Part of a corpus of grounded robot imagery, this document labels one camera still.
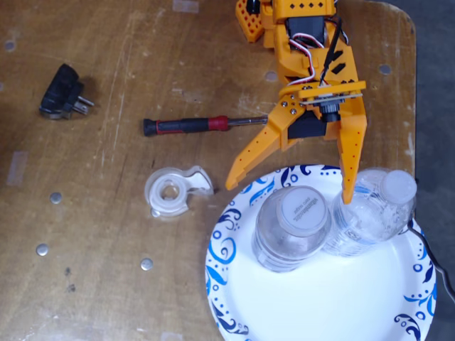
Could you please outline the orange gripper black servo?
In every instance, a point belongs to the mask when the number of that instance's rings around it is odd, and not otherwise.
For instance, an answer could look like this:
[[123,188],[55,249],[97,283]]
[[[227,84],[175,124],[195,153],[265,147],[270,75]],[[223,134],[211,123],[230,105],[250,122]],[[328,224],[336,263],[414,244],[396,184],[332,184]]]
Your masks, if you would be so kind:
[[362,100],[364,81],[320,85],[310,82],[282,88],[284,95],[267,117],[261,132],[238,154],[227,176],[225,187],[232,190],[263,160],[281,149],[287,150],[298,139],[322,136],[337,139],[342,173],[342,200],[353,199],[360,165],[367,117]]

